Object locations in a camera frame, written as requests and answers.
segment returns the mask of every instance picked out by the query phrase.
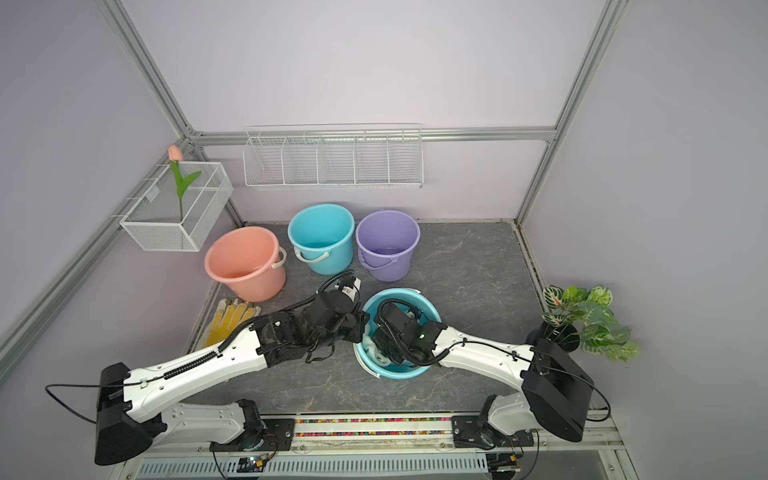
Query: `yellow glove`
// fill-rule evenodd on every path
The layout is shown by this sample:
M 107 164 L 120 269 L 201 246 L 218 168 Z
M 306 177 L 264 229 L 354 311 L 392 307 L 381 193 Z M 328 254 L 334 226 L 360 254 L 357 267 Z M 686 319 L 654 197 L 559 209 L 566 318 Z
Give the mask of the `yellow glove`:
M 241 299 L 236 299 L 231 304 L 227 299 L 221 300 L 216 308 L 214 319 L 210 321 L 201 336 L 201 339 L 205 339 L 201 348 L 223 342 L 236 326 L 259 313 L 261 313 L 260 306 L 254 306 Z

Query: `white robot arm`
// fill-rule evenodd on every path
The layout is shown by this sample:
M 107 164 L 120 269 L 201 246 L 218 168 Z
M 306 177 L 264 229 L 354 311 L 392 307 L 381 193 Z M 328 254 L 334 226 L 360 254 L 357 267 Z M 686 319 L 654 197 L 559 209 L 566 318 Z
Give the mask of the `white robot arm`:
M 336 280 L 342 281 L 326 292 Z M 269 432 L 254 402 L 196 406 L 179 401 L 283 361 L 306 356 L 305 362 L 312 362 L 316 348 L 339 339 L 359 343 L 369 319 L 357 301 L 359 285 L 351 271 L 343 272 L 309 299 L 247 320 L 215 346 L 146 368 L 129 370 L 118 363 L 104 369 L 101 384 L 107 387 L 99 391 L 96 463 L 112 465 L 164 443 L 216 442 L 238 451 L 257 448 Z M 420 322 L 418 311 L 407 316 L 397 303 L 415 310 L 399 300 L 382 303 L 375 318 L 379 329 L 372 337 L 393 362 L 439 362 L 516 390 L 509 396 L 489 397 L 479 417 L 481 435 L 457 446 L 492 449 L 519 430 L 539 428 L 581 440 L 591 380 L 557 346 L 512 345 L 465 335 L 441 323 Z M 558 377 L 557 372 L 567 375 Z M 580 376 L 581 382 L 573 376 Z

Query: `black cable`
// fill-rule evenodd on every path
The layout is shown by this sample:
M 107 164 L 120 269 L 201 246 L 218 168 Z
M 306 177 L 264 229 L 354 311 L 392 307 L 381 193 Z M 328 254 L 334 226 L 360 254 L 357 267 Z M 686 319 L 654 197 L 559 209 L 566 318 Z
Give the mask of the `black cable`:
M 274 457 L 275 455 L 277 455 L 277 446 L 278 446 L 278 444 L 279 444 L 279 442 L 277 441 L 277 437 L 276 437 L 275 435 L 272 435 L 271 433 L 267 433 L 265 436 L 266 436 L 266 437 L 272 437 L 273 439 L 275 439 L 275 449 L 272 451 L 272 455 L 268 456 L 268 457 L 266 458 L 266 460 L 264 460 L 264 465 L 266 465 L 266 463 L 267 463 L 269 460 L 271 460 L 271 459 L 272 459 L 272 457 Z
M 162 379 L 162 378 L 163 377 L 158 376 L 158 377 L 153 378 L 152 380 L 147 380 L 146 382 L 119 383 L 119 384 L 110 383 L 110 384 L 107 384 L 107 385 L 82 385 L 82 384 L 79 384 L 79 383 L 52 383 L 50 385 L 46 385 L 45 386 L 45 392 L 47 394 L 49 394 L 51 396 L 51 398 L 53 400 L 55 400 L 59 405 L 63 406 L 65 409 L 67 409 L 71 414 L 77 416 L 80 419 L 85 420 L 88 423 L 92 423 L 92 424 L 96 425 L 96 422 L 94 420 L 91 420 L 88 417 L 83 416 L 83 415 L 77 413 L 75 410 L 73 410 L 72 407 L 70 407 L 69 405 L 64 403 L 63 400 L 59 399 L 56 395 L 54 395 L 53 392 L 51 391 L 51 387 L 63 386 L 63 387 L 78 388 L 78 389 L 106 389 L 106 388 L 121 389 L 124 386 L 141 385 L 142 383 L 154 382 L 155 380 L 159 380 L 159 379 Z
M 536 458 L 533 459 L 533 464 L 531 464 L 531 468 L 523 475 L 520 480 L 525 480 L 528 478 L 528 476 L 533 472 L 534 467 L 536 466 L 536 462 L 538 461 L 538 446 L 539 446 L 539 440 L 538 440 L 538 430 L 534 430 L 536 432 Z
M 320 285 L 320 288 L 317 289 L 317 293 L 325 292 L 326 289 L 329 286 L 331 286 L 331 283 L 333 283 L 333 282 L 335 282 L 337 280 L 341 280 L 345 276 L 354 275 L 354 274 L 355 274 L 355 270 L 352 270 L 352 269 L 344 270 L 343 272 L 337 273 L 336 275 L 330 277 L 328 280 L 323 282 L 323 285 Z
M 534 362 L 534 361 L 532 361 L 532 360 L 524 359 L 523 357 L 519 356 L 517 353 L 513 353 L 513 354 L 512 354 L 512 358 L 516 358 L 516 359 L 524 360 L 525 362 L 528 362 L 528 363 L 531 363 L 531 364 L 533 364 L 533 365 L 536 365 L 536 366 L 537 366 L 537 367 L 539 367 L 539 368 L 542 368 L 542 369 L 550 369 L 550 370 L 552 370 L 553 372 L 560 372 L 560 373 L 564 373 L 565 375 L 570 375 L 570 376 L 574 377 L 575 379 L 579 379 L 579 380 L 581 380 L 582 382 L 584 382 L 584 383 L 586 383 L 587 385 L 589 385 L 589 387 L 590 387 L 591 389 L 593 389 L 593 390 L 594 390 L 594 391 L 595 391 L 595 392 L 596 392 L 596 393 L 597 393 L 597 394 L 598 394 L 600 397 L 602 397 L 602 398 L 603 398 L 603 401 L 605 402 L 605 405 L 606 405 L 606 407 L 607 407 L 607 410 L 608 410 L 608 413 L 606 413 L 606 414 L 605 414 L 605 417 L 603 417 L 602 419 L 598 419 L 598 420 L 592 420 L 592 419 L 589 419 L 589 421 L 590 421 L 590 422 L 605 422 L 606 420 L 608 420 L 608 419 L 611 417 L 611 403 L 608 401 L 608 399 L 607 399 L 607 398 L 605 398 L 605 395 L 603 395 L 603 392 L 601 392 L 600 390 L 598 390 L 598 388 L 597 388 L 596 386 L 592 385 L 592 384 L 591 384 L 591 383 L 589 383 L 587 380 L 585 380 L 585 379 L 582 379 L 580 376 L 578 376 L 578 375 L 574 375 L 573 373 L 570 373 L 570 372 L 566 372 L 565 370 L 556 369 L 555 367 L 552 367 L 552 366 L 545 366 L 545 365 L 542 365 L 542 364 L 540 364 L 540 363 L 536 363 L 536 362 Z
M 552 366 L 544 366 L 544 365 L 542 365 L 542 364 L 540 364 L 540 363 L 536 363 L 536 362 L 534 362 L 534 361 L 532 361 L 532 360 L 524 359 L 523 357 L 519 356 L 519 355 L 518 355 L 518 354 L 517 354 L 517 353 L 516 353 L 514 350 L 512 350 L 511 352 L 508 352 L 508 351 L 506 351 L 506 350 L 504 350 L 504 349 L 501 349 L 501 348 L 499 348 L 499 347 L 497 347 L 497 346 L 495 346 L 495 345 L 491 345 L 490 343 L 485 343 L 485 342 L 477 342 L 477 341 L 474 341 L 474 340 L 467 340 L 467 339 L 464 339 L 464 341 L 462 341 L 462 342 L 456 342 L 456 343 L 453 343 L 453 344 L 452 344 L 451 346 L 449 346 L 447 349 L 443 350 L 443 353 L 445 353 L 447 350 L 450 350 L 451 348 L 453 348 L 453 347 L 454 347 L 454 346 L 456 346 L 456 345 L 459 345 L 459 344 L 465 344 L 465 343 L 477 343 L 477 344 L 479 344 L 479 345 L 485 345 L 485 346 L 489 346 L 489 347 L 491 347 L 492 349 L 496 349 L 496 350 L 498 350 L 499 352 L 502 352 L 502 353 L 506 353 L 507 355 L 510 355 L 510 356 L 511 356 L 513 359 L 520 359 L 520 360 L 524 360 L 525 362 L 528 362 L 528 363 L 531 363 L 531 364 L 533 364 L 533 365 L 536 365 L 536 366 L 537 366 L 537 367 L 539 367 L 539 368 L 542 368 L 542 369 L 550 369 L 550 370 L 552 370 L 553 372 L 560 372 L 560 373 L 564 373 L 565 375 L 569 375 L 569 376 L 572 376 L 572 377 L 573 377 L 573 378 L 575 378 L 575 379 L 581 380 L 582 382 L 584 382 L 584 383 L 586 383 L 587 385 L 589 385 L 589 388 L 593 389 L 593 390 L 594 390 L 594 391 L 595 391 L 595 392 L 596 392 L 596 393 L 597 393 L 597 394 L 598 394 L 600 397 L 602 397 L 603 401 L 605 402 L 605 405 L 607 406 L 607 410 L 608 410 L 608 412 L 607 412 L 607 414 L 606 414 L 606 416 L 605 416 L 605 417 L 603 417 L 602 419 L 598 419 L 598 420 L 592 420 L 592 419 L 590 419 L 590 422 L 605 422 L 606 420 L 608 420 L 608 419 L 611 417 L 611 403 L 608 401 L 608 399 L 607 399 L 607 398 L 605 398 L 605 395 L 603 394 L 603 392 L 601 392 L 601 391 L 600 391 L 600 390 L 599 390 L 599 389 L 598 389 L 596 386 L 592 385 L 591 383 L 589 383 L 587 380 L 585 380 L 585 379 L 581 378 L 580 376 L 578 376 L 578 375 L 574 375 L 573 373 L 570 373 L 570 372 L 566 372 L 565 370 L 561 370 L 561 369 L 556 369 L 555 367 L 552 367 Z
M 312 363 L 312 362 L 322 362 L 323 360 L 327 360 L 333 356 L 333 352 L 336 351 L 336 337 L 333 337 L 333 340 L 331 340 L 330 343 L 331 347 L 331 353 L 329 353 L 326 356 L 322 357 L 316 357 L 316 358 L 310 358 L 312 356 L 312 352 L 314 352 L 317 349 L 317 343 L 313 347 L 311 347 L 309 350 L 306 351 L 306 359 L 304 360 L 304 363 Z
M 351 274 L 354 274 L 354 273 L 355 273 L 355 272 L 354 272 L 354 270 L 344 270 L 343 272 L 341 272 L 341 273 L 339 273 L 339 274 L 337 274 L 337 275 L 335 275 L 335 276 L 331 277 L 330 279 L 328 279 L 328 280 L 327 280 L 327 281 L 326 281 L 326 282 L 325 282 L 325 283 L 324 283 L 324 284 L 323 284 L 323 285 L 322 285 L 322 286 L 321 286 L 321 287 L 318 289 L 318 292 L 320 292 L 320 291 L 324 291 L 324 290 L 325 290 L 325 288 L 327 288 L 327 287 L 328 287 L 328 285 L 330 285 L 331 283 L 333 283 L 335 280 L 338 280 L 338 279 L 339 279 L 339 278 L 341 278 L 342 276 L 347 276 L 347 275 L 351 275 Z M 191 362 L 189 362 L 189 363 L 185 363 L 184 365 L 182 365 L 182 366 L 180 366 L 180 367 L 178 367 L 178 368 L 176 368 L 176 369 L 172 370 L 171 372 L 169 372 L 169 374 L 170 374 L 170 375 L 169 375 L 167 378 L 170 378 L 170 377 L 172 377 L 172 376 L 176 376 L 176 375 L 179 375 L 180 373 L 184 373 L 184 372 L 186 372 L 187 370 L 190 370 L 190 369 L 193 369 L 193 368 L 195 368 L 195 367 L 197 367 L 197 366 L 200 366 L 200 365 L 202 365 L 203 363 L 205 363 L 205 362 L 207 362 L 207 361 L 209 361 L 209 360 L 212 360 L 212 359 L 214 359 L 214 358 L 217 358 L 219 355 L 221 355 L 221 354 L 223 353 L 223 351 L 224 351 L 224 350 L 226 350 L 226 349 L 227 349 L 227 347 L 228 347 L 228 346 L 229 346 L 229 345 L 230 345 L 232 342 L 234 342 L 234 340 L 237 338 L 237 336 L 238 336 L 238 335 L 240 335 L 240 332 L 242 332 L 242 331 L 243 331 L 243 330 L 245 330 L 246 328 L 250 327 L 251 325 L 253 325 L 253 324 L 254 324 L 254 323 L 256 323 L 257 321 L 259 321 L 259 320 L 261 320 L 261 319 L 263 319 L 263 318 L 266 318 L 266 317 L 268 317 L 268 316 L 270 316 L 270 315 L 273 315 L 274 313 L 278 313 L 278 312 L 287 312 L 287 311 L 289 311 L 289 310 L 293 310 L 293 309 L 299 308 L 300 306 L 305 306 L 305 305 L 308 305 L 308 304 L 310 304 L 310 303 L 311 303 L 312 301 L 314 301 L 314 300 L 315 300 L 315 295 L 312 295 L 312 296 L 308 296 L 308 297 L 307 297 L 307 298 L 305 298 L 304 300 L 300 300 L 300 301 L 298 301 L 298 302 L 296 302 L 296 303 L 293 303 L 293 304 L 291 304 L 291 305 L 289 305 L 289 306 L 286 306 L 286 307 L 284 307 L 284 308 L 282 308 L 282 309 L 280 309 L 280 310 L 277 310 L 276 312 L 273 312 L 273 313 L 265 313 L 265 314 L 263 314 L 263 315 L 254 316 L 254 317 L 251 317 L 251 318 L 249 318 L 248 320 L 245 320 L 244 322 L 242 322 L 242 323 L 240 323 L 239 325 L 237 325 L 237 326 L 236 326 L 234 329 L 232 329 L 232 331 L 230 332 L 230 334 L 229 334 L 229 335 L 227 335 L 227 338 L 226 338 L 226 339 L 224 339 L 224 341 L 223 341 L 222 343 L 220 343 L 220 344 L 219 344 L 219 346 L 217 347 L 217 351 L 218 351 L 218 354 L 216 354 L 216 353 L 214 353 L 214 352 L 209 352 L 208 354 L 206 354 L 205 356 L 202 356 L 202 357 L 200 357 L 199 359 L 195 359 L 195 360 L 192 360 L 192 361 L 191 361 Z
M 211 449 L 210 452 L 214 454 L 214 463 L 216 464 L 216 470 L 219 471 L 219 475 L 221 475 L 221 478 L 223 478 L 224 480 L 229 480 L 229 478 L 224 474 L 224 472 L 221 471 L 221 467 L 219 466 L 219 461 L 216 459 L 216 451 Z
M 384 300 L 379 304 L 379 308 L 376 309 L 376 318 L 374 319 L 374 321 L 376 322 L 377 325 L 386 329 L 387 333 L 389 334 L 389 337 L 392 339 L 393 342 L 395 342 L 395 346 L 397 346 L 397 350 L 400 351 L 400 353 L 406 360 L 408 360 L 410 363 L 413 363 L 414 365 L 417 365 L 417 366 L 431 366 L 431 365 L 435 365 L 437 362 L 444 359 L 450 353 L 449 349 L 445 349 L 439 355 L 437 355 L 436 357 L 430 360 L 421 360 L 421 359 L 415 358 L 411 353 L 410 348 L 408 348 L 408 346 L 400 339 L 400 335 L 395 332 L 395 327 L 392 326 L 392 324 L 386 318 L 384 318 L 384 315 L 382 314 L 382 311 L 384 310 L 384 306 L 389 305 L 391 303 L 399 303 L 400 305 L 407 306 L 413 312 L 416 320 L 418 320 L 419 317 L 421 317 L 422 312 L 421 310 L 416 308 L 416 306 L 414 306 L 413 304 L 408 303 L 405 300 L 400 300 L 396 298 L 390 298 L 390 299 Z

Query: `white mesh basket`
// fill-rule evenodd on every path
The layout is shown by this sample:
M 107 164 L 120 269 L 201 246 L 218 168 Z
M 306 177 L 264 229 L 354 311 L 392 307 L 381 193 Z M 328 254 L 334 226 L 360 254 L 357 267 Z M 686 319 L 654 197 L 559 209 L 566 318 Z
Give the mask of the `white mesh basket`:
M 248 134 L 245 183 L 257 190 L 285 188 L 421 187 L 419 130 L 348 134 Z
M 174 172 L 165 167 L 120 221 L 143 250 L 199 252 L 232 194 L 224 167 L 215 162 L 181 162 L 185 177 L 200 171 L 182 198 L 180 219 Z

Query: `orange bucket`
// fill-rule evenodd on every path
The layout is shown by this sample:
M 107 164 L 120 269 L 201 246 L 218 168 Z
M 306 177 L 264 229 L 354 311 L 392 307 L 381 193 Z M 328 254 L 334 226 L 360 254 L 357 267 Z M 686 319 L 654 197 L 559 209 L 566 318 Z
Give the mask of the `orange bucket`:
M 274 233 L 262 227 L 243 227 L 210 246 L 205 254 L 205 271 L 241 299 L 263 302 L 277 295 L 285 285 L 285 261 L 286 251 Z

